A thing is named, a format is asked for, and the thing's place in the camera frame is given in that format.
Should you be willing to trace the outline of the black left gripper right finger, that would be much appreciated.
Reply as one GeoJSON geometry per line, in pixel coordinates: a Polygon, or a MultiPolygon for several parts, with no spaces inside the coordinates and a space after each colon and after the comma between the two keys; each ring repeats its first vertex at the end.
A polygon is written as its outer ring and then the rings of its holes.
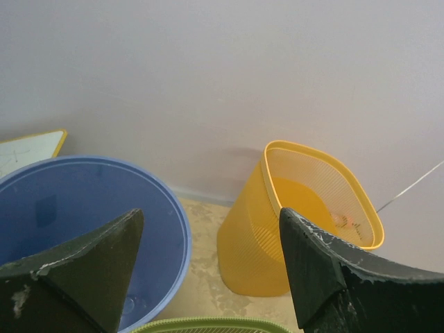
{"type": "Polygon", "coordinates": [[[280,212],[280,241],[304,332],[442,332],[443,274],[378,257],[280,212]]]}

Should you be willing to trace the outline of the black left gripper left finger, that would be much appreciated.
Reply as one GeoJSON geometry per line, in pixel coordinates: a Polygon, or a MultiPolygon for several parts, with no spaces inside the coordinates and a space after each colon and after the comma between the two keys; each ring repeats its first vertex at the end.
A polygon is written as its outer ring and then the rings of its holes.
{"type": "Polygon", "coordinates": [[[140,209],[1,266],[2,332],[117,332],[144,229],[140,209]]]}

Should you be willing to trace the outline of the blue round plastic bucket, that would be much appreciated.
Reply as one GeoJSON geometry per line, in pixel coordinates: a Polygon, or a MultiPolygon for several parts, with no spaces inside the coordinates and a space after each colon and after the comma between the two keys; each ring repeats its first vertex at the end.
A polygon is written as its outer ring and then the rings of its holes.
{"type": "Polygon", "coordinates": [[[172,300],[191,258],[191,230],[173,192],[144,169],[110,157],[57,157],[1,179],[1,262],[91,232],[128,210],[144,231],[120,332],[152,321],[172,300]]]}

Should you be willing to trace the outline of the yellow mesh waste basket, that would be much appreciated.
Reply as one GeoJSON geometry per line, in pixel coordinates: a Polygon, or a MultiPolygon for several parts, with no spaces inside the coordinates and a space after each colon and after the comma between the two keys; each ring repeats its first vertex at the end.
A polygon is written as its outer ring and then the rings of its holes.
{"type": "Polygon", "coordinates": [[[373,204],[342,162],[302,144],[273,141],[217,233],[219,270],[231,291],[254,297],[289,291],[279,231],[283,207],[364,250],[384,243],[373,204]]]}

